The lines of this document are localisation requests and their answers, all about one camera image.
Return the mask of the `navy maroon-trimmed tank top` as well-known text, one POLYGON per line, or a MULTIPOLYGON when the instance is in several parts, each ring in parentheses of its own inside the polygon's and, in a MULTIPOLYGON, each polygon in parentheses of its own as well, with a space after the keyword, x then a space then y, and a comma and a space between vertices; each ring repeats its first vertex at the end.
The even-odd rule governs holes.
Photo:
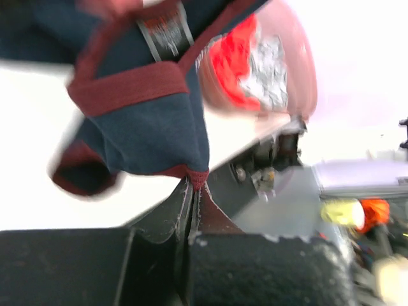
POLYGON ((84 115, 52 180, 92 196, 118 174, 208 177, 195 61, 262 1, 163 1, 102 21, 74 1, 2 1, 1 58, 73 64, 67 92, 84 115))

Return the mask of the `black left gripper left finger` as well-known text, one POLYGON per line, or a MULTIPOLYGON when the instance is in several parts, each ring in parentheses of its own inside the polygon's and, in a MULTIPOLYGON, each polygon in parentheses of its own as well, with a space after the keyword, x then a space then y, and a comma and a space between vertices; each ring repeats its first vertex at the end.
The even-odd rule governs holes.
POLYGON ((130 222, 142 238, 153 244, 162 244, 172 237, 184 238, 193 203, 193 185, 183 178, 173 192, 161 203, 130 222))

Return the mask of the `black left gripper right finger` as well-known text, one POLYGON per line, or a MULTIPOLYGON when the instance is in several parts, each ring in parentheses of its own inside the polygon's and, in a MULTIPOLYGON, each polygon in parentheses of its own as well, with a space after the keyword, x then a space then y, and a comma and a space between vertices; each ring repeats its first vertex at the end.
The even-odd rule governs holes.
POLYGON ((214 202, 207 183, 194 194, 189 238, 195 238, 203 233, 216 235, 244 233, 214 202))

